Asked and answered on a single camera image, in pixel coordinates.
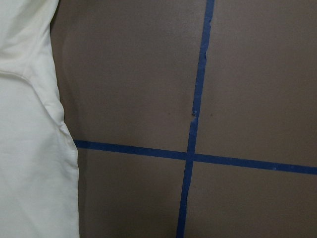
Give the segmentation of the cream long sleeve cat shirt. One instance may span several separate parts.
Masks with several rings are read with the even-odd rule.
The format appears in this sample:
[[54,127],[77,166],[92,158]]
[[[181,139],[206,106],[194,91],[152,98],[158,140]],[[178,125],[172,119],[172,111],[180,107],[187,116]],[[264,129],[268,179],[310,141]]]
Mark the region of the cream long sleeve cat shirt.
[[50,36],[55,0],[0,3],[0,235],[79,237],[77,149]]

